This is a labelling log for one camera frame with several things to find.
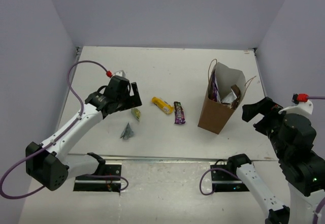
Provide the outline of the brown kettle chips bag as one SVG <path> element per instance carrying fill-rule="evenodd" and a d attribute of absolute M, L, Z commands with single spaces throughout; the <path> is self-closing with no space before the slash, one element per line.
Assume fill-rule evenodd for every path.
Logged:
<path fill-rule="evenodd" d="M 240 98 L 241 90 L 235 84 L 231 86 L 231 92 L 221 100 L 221 103 L 230 109 L 236 110 L 239 105 Z"/>

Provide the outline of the yellow snack bar wrapper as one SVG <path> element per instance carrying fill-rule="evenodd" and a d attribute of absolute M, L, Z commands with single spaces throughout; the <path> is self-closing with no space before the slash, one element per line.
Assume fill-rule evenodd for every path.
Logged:
<path fill-rule="evenodd" d="M 153 97 L 151 102 L 161 109 L 166 115 L 173 112 L 173 107 L 161 98 Z"/>

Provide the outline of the aluminium table edge rail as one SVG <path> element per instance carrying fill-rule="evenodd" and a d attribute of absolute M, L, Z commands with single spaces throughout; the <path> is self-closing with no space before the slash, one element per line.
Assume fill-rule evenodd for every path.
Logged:
<path fill-rule="evenodd" d="M 82 157 L 83 154 L 68 154 L 65 159 L 60 159 L 60 161 L 67 161 L 68 158 Z M 122 155 L 98 155 L 106 161 L 113 162 L 216 162 L 217 160 L 227 161 L 227 158 L 186 158 L 186 157 L 156 157 L 156 156 L 122 156 Z M 277 162 L 277 159 L 267 158 L 264 159 L 253 159 L 249 158 L 253 161 L 269 161 L 269 162 Z"/>

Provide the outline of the brown paper bag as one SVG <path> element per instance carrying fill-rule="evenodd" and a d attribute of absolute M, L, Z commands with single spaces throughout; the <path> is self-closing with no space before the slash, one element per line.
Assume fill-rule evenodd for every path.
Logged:
<path fill-rule="evenodd" d="M 240 88 L 241 98 L 238 107 L 245 98 L 246 92 L 255 77 L 246 79 L 241 70 L 229 68 L 217 59 L 213 59 L 210 62 L 208 68 L 208 86 L 199 117 L 198 127 L 219 134 L 238 107 L 236 110 L 233 110 L 223 105 L 221 102 L 218 103 L 209 99 L 211 75 L 213 71 L 215 72 L 221 100 L 231 92 L 232 85 L 236 84 Z"/>

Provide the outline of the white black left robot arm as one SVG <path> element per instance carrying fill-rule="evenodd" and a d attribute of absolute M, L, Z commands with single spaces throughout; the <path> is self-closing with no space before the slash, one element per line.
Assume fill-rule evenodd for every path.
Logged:
<path fill-rule="evenodd" d="M 30 143 L 26 150 L 26 173 L 51 191 L 69 179 L 88 175 L 104 178 L 105 160 L 95 153 L 70 155 L 71 149 L 95 125 L 115 112 L 141 106 L 137 84 L 113 76 L 108 85 L 91 93 L 81 110 L 54 136 L 40 144 Z"/>

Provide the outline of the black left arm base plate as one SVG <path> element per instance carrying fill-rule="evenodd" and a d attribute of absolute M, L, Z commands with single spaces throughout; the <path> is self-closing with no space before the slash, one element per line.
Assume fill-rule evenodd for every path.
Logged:
<path fill-rule="evenodd" d="M 123 180 L 122 164 L 105 164 L 99 175 L 78 176 L 75 178 L 73 191 L 120 193 Z"/>

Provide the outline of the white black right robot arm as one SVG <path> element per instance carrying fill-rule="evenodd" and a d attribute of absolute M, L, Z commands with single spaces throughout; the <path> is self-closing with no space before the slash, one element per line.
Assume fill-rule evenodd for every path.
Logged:
<path fill-rule="evenodd" d="M 307 94 L 294 94 L 282 107 L 271 98 L 244 105 L 242 120 L 262 115 L 254 129 L 270 141 L 279 170 L 255 168 L 245 154 L 228 159 L 226 173 L 239 179 L 264 214 L 265 223 L 321 223 L 324 220 L 324 158 L 313 151 L 316 130 L 308 118 L 313 103 Z"/>

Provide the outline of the grey snack packet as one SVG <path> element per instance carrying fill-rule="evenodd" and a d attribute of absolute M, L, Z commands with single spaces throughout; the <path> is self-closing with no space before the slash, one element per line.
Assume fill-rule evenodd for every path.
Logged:
<path fill-rule="evenodd" d="M 128 140 L 133 136 L 134 136 L 134 131 L 132 130 L 131 125 L 128 122 L 123 132 L 121 133 L 120 138 L 122 138 L 123 140 Z"/>

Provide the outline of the purple Fox's berries bag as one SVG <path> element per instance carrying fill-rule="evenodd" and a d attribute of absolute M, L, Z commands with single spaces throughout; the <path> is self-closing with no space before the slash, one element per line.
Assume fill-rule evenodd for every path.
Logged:
<path fill-rule="evenodd" d="M 221 102 L 220 94 L 219 94 L 219 90 L 218 90 L 218 84 L 217 84 L 217 80 L 216 80 L 214 71 L 212 72 L 212 75 L 211 75 L 209 99 L 213 100 L 215 102 L 218 102 L 218 103 Z"/>

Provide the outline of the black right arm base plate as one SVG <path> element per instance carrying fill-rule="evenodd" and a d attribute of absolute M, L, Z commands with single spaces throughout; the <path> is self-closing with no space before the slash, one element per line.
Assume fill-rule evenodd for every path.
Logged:
<path fill-rule="evenodd" d="M 246 185 L 224 171 L 211 172 L 212 189 L 215 193 L 234 193 L 249 191 Z"/>

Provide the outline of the purple m&m's packet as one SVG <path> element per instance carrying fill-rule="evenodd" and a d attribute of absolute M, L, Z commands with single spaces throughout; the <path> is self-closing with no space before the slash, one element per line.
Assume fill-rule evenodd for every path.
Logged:
<path fill-rule="evenodd" d="M 180 102 L 174 102 L 175 124 L 183 125 L 186 123 L 183 107 Z"/>

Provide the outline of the light green triangular packet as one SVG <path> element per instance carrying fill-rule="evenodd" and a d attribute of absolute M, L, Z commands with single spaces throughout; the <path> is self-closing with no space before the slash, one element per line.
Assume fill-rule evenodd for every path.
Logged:
<path fill-rule="evenodd" d="M 133 115 L 133 117 L 137 120 L 137 121 L 140 121 L 140 118 L 141 118 L 141 111 L 137 108 L 132 108 L 131 109 L 131 113 Z"/>

